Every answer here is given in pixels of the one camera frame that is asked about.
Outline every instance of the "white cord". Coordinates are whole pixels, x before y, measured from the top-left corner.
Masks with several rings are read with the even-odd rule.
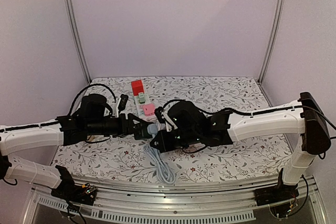
[[[162,160],[160,151],[152,148],[149,144],[145,144],[143,149],[156,166],[156,176],[158,177],[159,182],[166,184],[175,183],[175,173],[169,165]]]

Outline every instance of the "leaf pattern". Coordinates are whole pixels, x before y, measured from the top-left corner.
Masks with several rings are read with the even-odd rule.
[[[127,94],[130,99],[124,113],[136,114],[131,81],[136,77],[97,78],[93,83],[111,87],[116,96]],[[142,77],[150,99],[156,107],[170,99],[191,100],[196,106],[218,111],[229,106],[239,110],[268,107],[253,78],[232,77]],[[103,87],[87,92],[100,93],[113,104],[113,96]],[[146,141],[132,136],[112,138],[104,143],[78,143],[60,146],[54,164],[65,166],[78,176],[158,183],[156,167],[143,151]],[[200,148],[191,146],[187,152]],[[162,158],[176,173],[176,183],[206,183],[273,175],[290,157],[290,149],[283,135],[254,137],[233,145],[209,147],[188,154],[181,150],[162,154]]]

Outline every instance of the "red cube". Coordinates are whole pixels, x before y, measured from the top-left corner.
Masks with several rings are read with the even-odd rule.
[[[138,81],[132,81],[131,82],[132,85],[132,90],[133,90],[133,95],[136,97],[139,93],[144,93],[143,90],[143,85],[142,85],[142,81],[138,80]]]

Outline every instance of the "white wall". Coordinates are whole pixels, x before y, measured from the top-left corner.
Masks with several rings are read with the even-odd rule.
[[[73,0],[93,77],[257,77],[276,0]]]
[[[64,0],[0,0],[0,125],[67,113],[85,85]],[[48,163],[54,148],[21,153]],[[19,223],[30,186],[0,181],[0,223]]]
[[[274,104],[309,91],[336,123],[336,0],[286,0],[264,88]],[[336,223],[336,142],[313,174]]]

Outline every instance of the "ventilation grille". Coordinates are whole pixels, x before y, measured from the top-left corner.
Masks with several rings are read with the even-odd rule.
[[[66,211],[67,204],[58,200],[51,199],[40,195],[38,202],[41,205],[54,208],[57,210]],[[223,223],[241,223],[245,221],[255,220],[253,211],[244,211],[236,214],[226,214],[217,216],[204,216],[204,217],[153,217],[153,216],[136,216],[127,214],[118,214],[115,212],[109,212],[106,210],[92,209],[91,215],[82,213],[83,216],[105,220],[114,223],[124,224],[223,224]]]

